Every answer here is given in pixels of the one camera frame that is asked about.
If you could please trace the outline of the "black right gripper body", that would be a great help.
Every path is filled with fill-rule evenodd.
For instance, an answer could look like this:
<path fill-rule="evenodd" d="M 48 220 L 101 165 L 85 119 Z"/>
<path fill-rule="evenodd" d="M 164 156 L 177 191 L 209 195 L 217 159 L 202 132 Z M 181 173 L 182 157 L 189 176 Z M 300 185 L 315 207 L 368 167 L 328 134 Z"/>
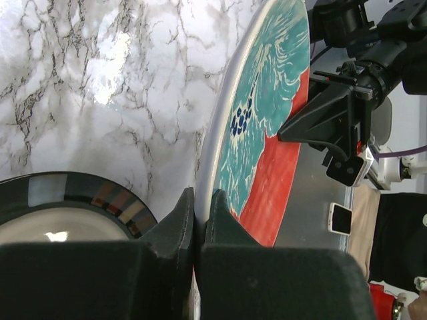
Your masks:
<path fill-rule="evenodd" d="M 314 72 L 310 77 L 310 107 L 314 111 L 310 147 L 326 149 L 343 161 L 359 155 L 367 140 L 365 96 L 366 90 L 357 86 L 354 76 Z"/>

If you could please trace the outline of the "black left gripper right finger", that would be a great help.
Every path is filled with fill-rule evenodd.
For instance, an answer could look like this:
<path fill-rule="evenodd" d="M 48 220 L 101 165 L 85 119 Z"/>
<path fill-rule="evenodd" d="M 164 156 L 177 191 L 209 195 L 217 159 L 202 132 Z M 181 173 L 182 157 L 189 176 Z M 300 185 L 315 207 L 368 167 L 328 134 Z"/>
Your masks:
<path fill-rule="evenodd" d="M 363 274 L 329 249 L 259 245 L 216 191 L 198 260 L 201 319 L 375 319 Z"/>

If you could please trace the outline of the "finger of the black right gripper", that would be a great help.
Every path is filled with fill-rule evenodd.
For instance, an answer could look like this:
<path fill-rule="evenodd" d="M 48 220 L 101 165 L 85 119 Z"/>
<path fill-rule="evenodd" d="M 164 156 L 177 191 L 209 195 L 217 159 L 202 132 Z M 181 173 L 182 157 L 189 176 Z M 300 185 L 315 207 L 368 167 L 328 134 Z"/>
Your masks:
<path fill-rule="evenodd" d="M 307 103 L 280 127 L 278 139 L 320 148 L 353 149 L 353 91 L 348 84 L 311 79 Z"/>

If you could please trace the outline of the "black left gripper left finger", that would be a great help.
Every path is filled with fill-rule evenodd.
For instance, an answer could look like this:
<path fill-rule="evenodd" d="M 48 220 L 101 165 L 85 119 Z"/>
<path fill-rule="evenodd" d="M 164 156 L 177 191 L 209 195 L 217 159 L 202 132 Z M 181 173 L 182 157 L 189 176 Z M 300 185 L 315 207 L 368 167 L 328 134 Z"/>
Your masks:
<path fill-rule="evenodd" d="M 2 319 L 189 319 L 194 193 L 141 239 L 1 247 Z"/>

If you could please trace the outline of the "teal and red plate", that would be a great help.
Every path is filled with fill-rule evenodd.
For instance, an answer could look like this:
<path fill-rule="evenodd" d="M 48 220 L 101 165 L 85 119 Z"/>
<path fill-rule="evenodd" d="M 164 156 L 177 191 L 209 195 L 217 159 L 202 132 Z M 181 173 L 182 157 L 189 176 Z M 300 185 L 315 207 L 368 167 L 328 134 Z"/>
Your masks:
<path fill-rule="evenodd" d="M 195 187 L 199 225 L 222 190 L 230 215 L 259 244 L 274 245 L 300 153 L 278 131 L 306 104 L 309 77 L 305 3 L 264 1 L 227 66 L 205 134 Z"/>

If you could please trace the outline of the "black rimmed striped plate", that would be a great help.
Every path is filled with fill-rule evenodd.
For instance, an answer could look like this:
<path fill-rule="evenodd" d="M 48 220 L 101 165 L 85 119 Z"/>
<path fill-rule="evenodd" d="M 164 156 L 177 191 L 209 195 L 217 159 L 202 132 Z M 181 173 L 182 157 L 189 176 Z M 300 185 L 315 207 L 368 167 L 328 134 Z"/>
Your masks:
<path fill-rule="evenodd" d="M 100 176 L 56 171 L 1 181 L 1 244 L 139 239 L 155 225 L 138 196 Z"/>

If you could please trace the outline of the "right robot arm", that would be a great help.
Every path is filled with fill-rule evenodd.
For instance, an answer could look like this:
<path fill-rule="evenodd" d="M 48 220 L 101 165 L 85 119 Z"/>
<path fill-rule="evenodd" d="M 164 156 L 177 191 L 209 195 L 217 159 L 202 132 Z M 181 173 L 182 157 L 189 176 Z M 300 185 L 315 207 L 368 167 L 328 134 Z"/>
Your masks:
<path fill-rule="evenodd" d="M 306 105 L 277 136 L 345 161 L 367 144 L 372 112 L 397 85 L 426 94 L 426 2 L 401 1 L 374 23 L 363 1 L 317 1 L 308 21 L 311 42 L 349 49 L 350 59 L 312 73 Z"/>

